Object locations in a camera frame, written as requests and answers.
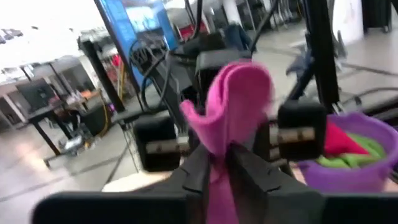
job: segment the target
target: purple bucket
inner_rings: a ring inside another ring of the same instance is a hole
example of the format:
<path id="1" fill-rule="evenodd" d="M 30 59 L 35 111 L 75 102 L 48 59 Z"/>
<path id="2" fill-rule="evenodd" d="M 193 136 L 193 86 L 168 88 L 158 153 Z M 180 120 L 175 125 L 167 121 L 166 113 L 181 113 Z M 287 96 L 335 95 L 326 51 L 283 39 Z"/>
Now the purple bucket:
<path id="1" fill-rule="evenodd" d="M 385 159 L 360 169 L 323 167 L 315 161 L 299 162 L 308 186 L 321 192 L 381 192 L 398 161 L 398 133 L 388 124 L 360 113 L 328 119 L 348 133 L 377 141 L 385 150 Z"/>

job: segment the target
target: gray floor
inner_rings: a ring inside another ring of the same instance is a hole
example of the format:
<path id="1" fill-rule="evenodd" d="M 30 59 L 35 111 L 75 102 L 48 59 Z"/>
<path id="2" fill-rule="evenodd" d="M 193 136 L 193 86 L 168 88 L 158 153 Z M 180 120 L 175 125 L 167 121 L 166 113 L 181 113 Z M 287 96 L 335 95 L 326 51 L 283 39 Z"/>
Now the gray floor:
<path id="1" fill-rule="evenodd" d="M 284 99 L 295 83 L 295 76 L 287 77 L 285 69 L 297 53 L 289 44 L 302 39 L 301 30 L 302 26 L 280 30 L 262 36 L 258 43 L 254 59 L 269 69 L 277 102 Z M 398 29 L 387 35 L 375 30 L 364 40 L 348 46 L 346 66 L 338 74 L 339 85 L 347 92 L 342 99 L 374 87 L 398 87 L 397 39 Z M 315 91 L 314 83 L 308 88 L 309 93 L 312 91 Z M 394 95 L 394 92 L 370 95 L 364 98 L 364 104 L 370 105 Z M 131 107 L 139 110 L 136 102 Z M 53 140 L 62 137 L 58 129 L 49 129 L 46 124 L 42 127 Z M 78 157 L 54 161 L 53 168 L 48 169 L 42 158 L 52 152 L 32 126 L 3 133 L 0 141 L 0 223 L 15 224 L 28 223 L 34 205 L 49 194 L 63 190 L 101 190 L 126 147 L 120 128 L 114 126 L 94 149 Z M 113 179 L 135 171 L 127 153 Z"/>

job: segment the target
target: pink towel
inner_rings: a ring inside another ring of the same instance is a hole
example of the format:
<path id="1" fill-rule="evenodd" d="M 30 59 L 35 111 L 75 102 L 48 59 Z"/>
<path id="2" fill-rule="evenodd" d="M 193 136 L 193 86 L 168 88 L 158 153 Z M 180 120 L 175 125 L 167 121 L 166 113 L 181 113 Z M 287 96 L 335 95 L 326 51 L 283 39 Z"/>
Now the pink towel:
<path id="1" fill-rule="evenodd" d="M 206 115 L 196 113 L 191 101 L 181 104 L 190 126 L 212 158 L 207 223 L 238 224 L 224 158 L 231 142 L 242 143 L 266 120 L 273 85 L 268 71 L 251 62 L 225 66 L 210 86 Z"/>

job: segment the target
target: blue cloth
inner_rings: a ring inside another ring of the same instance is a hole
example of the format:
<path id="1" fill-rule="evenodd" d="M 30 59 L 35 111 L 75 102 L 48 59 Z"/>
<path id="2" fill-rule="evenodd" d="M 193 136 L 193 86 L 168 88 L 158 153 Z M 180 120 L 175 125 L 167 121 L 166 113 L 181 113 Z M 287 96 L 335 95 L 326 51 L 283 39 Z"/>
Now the blue cloth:
<path id="1" fill-rule="evenodd" d="M 238 50 L 248 50 L 251 38 L 239 24 L 231 24 L 223 29 L 226 46 Z"/>

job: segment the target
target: green cloth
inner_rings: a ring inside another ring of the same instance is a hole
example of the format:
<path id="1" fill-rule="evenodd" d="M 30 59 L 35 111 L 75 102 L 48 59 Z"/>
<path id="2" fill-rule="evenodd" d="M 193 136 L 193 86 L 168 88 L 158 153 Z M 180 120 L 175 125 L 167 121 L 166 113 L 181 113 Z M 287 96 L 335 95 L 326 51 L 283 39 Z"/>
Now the green cloth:
<path id="1" fill-rule="evenodd" d="M 333 158 L 321 156 L 317 159 L 317 162 L 324 167 L 352 169 L 360 168 L 385 158 L 386 153 L 383 147 L 375 140 L 357 134 L 348 134 L 348 136 L 367 150 L 369 155 L 344 153 Z"/>

